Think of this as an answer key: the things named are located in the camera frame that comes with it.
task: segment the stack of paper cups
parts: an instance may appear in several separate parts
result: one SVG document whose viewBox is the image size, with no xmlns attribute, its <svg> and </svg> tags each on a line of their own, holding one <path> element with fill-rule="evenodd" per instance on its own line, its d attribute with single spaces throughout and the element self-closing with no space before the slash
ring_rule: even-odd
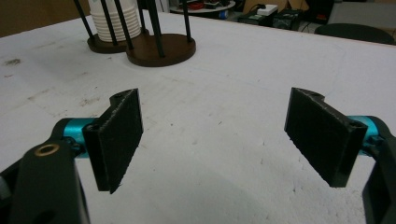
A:
<svg viewBox="0 0 396 224">
<path fill-rule="evenodd" d="M 91 15 L 93 22 L 96 27 L 96 31 L 99 38 L 105 42 L 111 42 L 110 31 L 107 26 L 105 12 L 100 0 L 89 0 L 91 9 Z M 136 15 L 136 8 L 134 6 L 133 0 L 120 0 L 122 7 L 122 12 L 128 27 L 129 36 L 134 38 L 140 35 L 140 24 Z M 125 34 L 122 30 L 122 25 L 120 22 L 120 16 L 117 12 L 114 0 L 106 0 L 106 5 L 108 9 L 108 14 L 110 15 L 111 23 L 113 24 L 114 33 L 116 35 L 117 41 L 125 40 Z"/>
</svg>

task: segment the blue cylindrical joint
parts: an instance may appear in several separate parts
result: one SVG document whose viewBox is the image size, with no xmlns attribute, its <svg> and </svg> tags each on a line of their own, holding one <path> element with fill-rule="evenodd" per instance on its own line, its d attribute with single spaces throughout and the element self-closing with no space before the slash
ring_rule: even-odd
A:
<svg viewBox="0 0 396 224">
<path fill-rule="evenodd" d="M 366 135 L 364 135 L 364 139 L 363 139 L 363 143 L 362 143 L 362 147 L 372 147 L 374 146 L 374 140 L 375 139 L 382 139 L 379 136 L 379 131 L 375 125 L 375 123 L 367 116 L 347 116 L 349 119 L 353 119 L 356 121 L 359 121 L 363 124 L 365 124 L 368 128 L 367 128 L 367 132 Z M 366 153 L 364 153 L 364 150 L 361 150 L 359 152 L 360 155 L 366 155 Z"/>
<path fill-rule="evenodd" d="M 73 138 L 77 144 L 85 148 L 85 153 L 79 154 L 78 158 L 89 158 L 87 146 L 85 145 L 84 135 L 82 129 L 87 125 L 93 123 L 95 119 L 70 119 L 66 127 L 64 127 L 64 137 Z"/>
</svg>

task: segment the brown floor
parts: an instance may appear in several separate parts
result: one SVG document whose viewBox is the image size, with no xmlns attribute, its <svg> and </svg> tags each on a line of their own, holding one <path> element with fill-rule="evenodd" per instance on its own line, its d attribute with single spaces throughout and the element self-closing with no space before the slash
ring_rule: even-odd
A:
<svg viewBox="0 0 396 224">
<path fill-rule="evenodd" d="M 89 15 L 86 0 L 79 0 Z M 0 37 L 79 18 L 73 0 L 1 0 Z"/>
</svg>

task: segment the black metal post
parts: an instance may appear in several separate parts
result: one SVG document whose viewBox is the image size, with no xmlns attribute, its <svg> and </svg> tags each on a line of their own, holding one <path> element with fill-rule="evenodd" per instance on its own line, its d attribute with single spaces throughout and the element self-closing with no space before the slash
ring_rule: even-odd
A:
<svg viewBox="0 0 396 224">
<path fill-rule="evenodd" d="M 190 20 L 189 20 L 189 12 L 187 9 L 187 0 L 182 0 L 182 2 L 183 2 L 184 22 L 186 23 L 187 41 L 191 42 Z"/>
<path fill-rule="evenodd" d="M 137 0 L 137 8 L 139 10 L 140 22 L 142 23 L 142 33 L 146 33 L 145 18 L 143 16 L 142 0 Z"/>
<path fill-rule="evenodd" d="M 108 14 L 108 8 L 106 4 L 106 0 L 100 0 L 102 3 L 103 11 L 105 12 L 105 17 L 107 21 L 108 30 L 110 31 L 111 40 L 113 41 L 113 45 L 116 46 L 119 43 L 117 42 L 116 34 L 114 33 L 113 24 L 111 23 L 110 15 Z"/>
<path fill-rule="evenodd" d="M 91 28 L 90 28 L 90 25 L 88 24 L 87 19 L 85 18 L 84 11 L 82 10 L 81 4 L 79 3 L 78 0 L 74 0 L 74 2 L 75 2 L 75 5 L 76 5 L 78 14 L 81 17 L 82 22 L 84 23 L 85 29 L 87 29 L 87 32 L 88 32 L 88 35 L 90 36 L 90 39 L 94 39 L 92 31 L 91 31 Z"/>
<path fill-rule="evenodd" d="M 120 17 L 120 21 L 121 21 L 121 25 L 122 25 L 122 30 L 123 30 L 123 32 L 125 34 L 125 40 L 126 40 L 126 43 L 128 45 L 128 49 L 133 49 L 134 45 L 132 44 L 131 37 L 129 36 L 129 30 L 128 30 L 128 26 L 126 25 L 125 18 L 123 16 L 120 0 L 114 0 L 114 3 L 116 4 L 116 8 L 117 8 L 117 11 L 119 13 L 119 17 Z"/>
<path fill-rule="evenodd" d="M 160 24 L 158 23 L 158 14 L 157 14 L 157 9 L 155 7 L 155 2 L 154 0 L 147 0 L 146 2 L 148 4 L 148 13 L 151 19 L 152 29 L 155 35 L 157 50 L 158 53 L 160 54 L 160 57 L 163 58 L 165 57 L 165 54 L 163 53 L 163 43 L 161 41 Z"/>
</svg>

